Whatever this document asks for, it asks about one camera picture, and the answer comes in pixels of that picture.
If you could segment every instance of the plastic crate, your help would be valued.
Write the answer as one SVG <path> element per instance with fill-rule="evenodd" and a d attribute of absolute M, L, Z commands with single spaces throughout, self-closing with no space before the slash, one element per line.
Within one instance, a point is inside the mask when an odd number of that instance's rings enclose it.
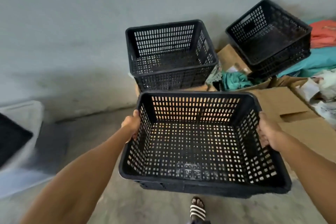
<path fill-rule="evenodd" d="M 280 154 L 260 146 L 254 95 L 149 91 L 137 109 L 140 130 L 122 153 L 123 178 L 145 189 L 224 197 L 290 190 Z"/>
<path fill-rule="evenodd" d="M 262 0 L 226 29 L 253 70 L 268 78 L 310 56 L 312 28 L 270 0 Z"/>
<path fill-rule="evenodd" d="M 33 134 L 0 113 L 0 167 L 20 150 Z"/>
<path fill-rule="evenodd" d="M 140 90 L 174 90 L 204 85 L 218 63 L 200 20 L 126 30 L 130 72 Z"/>

